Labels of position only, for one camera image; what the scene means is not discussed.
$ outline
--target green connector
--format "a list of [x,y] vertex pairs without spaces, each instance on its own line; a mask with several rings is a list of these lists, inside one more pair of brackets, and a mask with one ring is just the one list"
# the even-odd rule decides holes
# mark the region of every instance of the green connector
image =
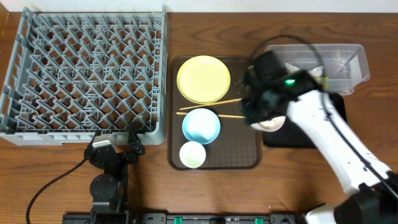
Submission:
[[175,217],[174,224],[182,224],[182,217]]
[[262,218],[256,218],[254,224],[264,224],[264,220]]

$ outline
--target brown tray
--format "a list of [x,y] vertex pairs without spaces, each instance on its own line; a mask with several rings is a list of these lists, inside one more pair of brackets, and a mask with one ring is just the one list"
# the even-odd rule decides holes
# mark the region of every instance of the brown tray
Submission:
[[[184,62],[192,57],[179,57],[172,66],[173,77],[168,82],[167,94],[170,102],[167,107],[169,117],[169,138],[167,157],[170,165],[178,170],[189,170],[182,164],[179,156],[180,148],[188,139],[182,133],[182,121],[185,115],[177,115],[180,108],[197,104],[187,100],[178,90],[177,73]],[[220,101],[240,98],[235,83],[242,78],[248,67],[246,57],[221,56],[220,59],[231,74],[231,85]],[[241,115],[239,103],[227,103],[207,107],[218,114]],[[211,143],[204,145],[206,161],[198,169],[249,169],[261,161],[261,134],[250,128],[241,118],[220,118],[221,131]]]

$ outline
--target green light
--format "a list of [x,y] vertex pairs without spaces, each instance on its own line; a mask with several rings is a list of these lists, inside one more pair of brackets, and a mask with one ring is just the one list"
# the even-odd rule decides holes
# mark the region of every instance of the green light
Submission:
[[291,80],[291,79],[285,80],[286,85],[292,85],[294,82],[296,82],[296,80]]

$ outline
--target cable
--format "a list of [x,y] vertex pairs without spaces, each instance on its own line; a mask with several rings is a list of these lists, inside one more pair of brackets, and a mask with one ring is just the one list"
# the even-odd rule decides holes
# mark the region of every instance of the cable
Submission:
[[380,183],[385,186],[388,192],[398,201],[398,194],[397,192],[386,182],[386,180],[372,167],[371,163],[367,161],[359,152],[358,150],[347,140],[347,138],[344,136],[344,134],[340,131],[340,129],[337,127],[335,122],[333,121],[333,118],[331,117],[331,113],[328,111],[325,103],[325,96],[327,96],[327,93],[325,92],[323,86],[325,86],[326,83],[326,70],[325,70],[325,63],[323,62],[322,56],[320,55],[319,51],[307,40],[302,39],[300,37],[294,36],[294,35],[278,35],[276,37],[271,37],[266,40],[263,40],[252,52],[252,54],[249,56],[250,61],[252,61],[253,56],[256,54],[256,52],[266,43],[272,40],[278,40],[278,39],[283,39],[283,38],[288,38],[288,39],[294,39],[297,42],[300,42],[302,44],[305,44],[308,46],[308,48],[314,53],[315,57],[318,60],[318,63],[320,66],[322,66],[322,88],[320,90],[321,92],[321,105],[323,107],[323,111],[326,114],[326,119],[330,122],[330,124],[333,126],[333,128],[336,130],[336,132],[340,135],[340,137],[344,140],[345,143],[349,146],[349,148],[355,153],[356,156],[358,156],[359,160],[365,165],[366,168],[368,168],[373,175],[375,175],[379,180]]
[[286,215],[286,214],[284,214],[284,216],[285,216],[285,218],[286,218],[286,222],[287,222],[287,224],[290,224],[290,220],[289,220],[289,218],[287,218],[287,215]]
[[75,171],[77,168],[79,168],[81,165],[83,165],[89,158],[84,158],[81,162],[79,162],[79,164],[77,164],[74,168],[70,169],[69,171],[66,171],[66,173],[62,174],[61,176],[51,180],[48,184],[44,185],[32,198],[32,200],[30,201],[29,205],[27,206],[27,210],[26,210],[26,223],[27,224],[31,224],[30,222],[30,210],[32,209],[33,203],[35,203],[37,197],[50,185],[54,184],[56,181],[66,177],[67,175],[69,175],[70,173],[72,173],[73,171]]

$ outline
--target chopsticks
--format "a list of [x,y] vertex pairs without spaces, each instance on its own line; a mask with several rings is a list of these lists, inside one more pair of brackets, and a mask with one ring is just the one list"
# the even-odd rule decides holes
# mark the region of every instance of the chopsticks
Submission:
[[[178,115],[187,115],[188,113],[186,112],[177,112]],[[217,114],[218,117],[220,118],[244,118],[244,116],[238,116],[238,115],[227,115],[227,114]]]
[[220,104],[225,104],[225,103],[237,102],[237,101],[241,101],[241,100],[242,100],[242,98],[238,98],[238,99],[233,99],[233,100],[219,101],[219,102],[215,102],[215,103],[206,103],[206,104],[202,104],[202,105],[196,105],[196,106],[189,106],[189,107],[186,107],[186,108],[180,108],[180,110],[189,110],[189,109],[201,108],[201,107],[205,107],[205,106],[220,105]]

